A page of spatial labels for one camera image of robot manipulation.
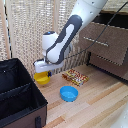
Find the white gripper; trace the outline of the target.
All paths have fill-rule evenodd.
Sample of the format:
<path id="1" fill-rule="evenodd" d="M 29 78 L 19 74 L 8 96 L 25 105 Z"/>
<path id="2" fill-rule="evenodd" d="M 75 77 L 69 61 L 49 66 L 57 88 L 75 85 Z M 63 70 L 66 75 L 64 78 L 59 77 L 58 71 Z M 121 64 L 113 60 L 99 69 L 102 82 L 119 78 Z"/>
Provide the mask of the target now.
<path id="1" fill-rule="evenodd" d="M 34 62 L 34 66 L 35 66 L 35 71 L 39 73 L 39 76 L 43 76 L 43 73 L 45 71 L 48 71 L 48 77 L 51 77 L 52 73 L 49 70 L 61 68 L 63 66 L 63 63 L 52 64 L 52 63 L 47 63 L 45 60 L 37 60 Z"/>

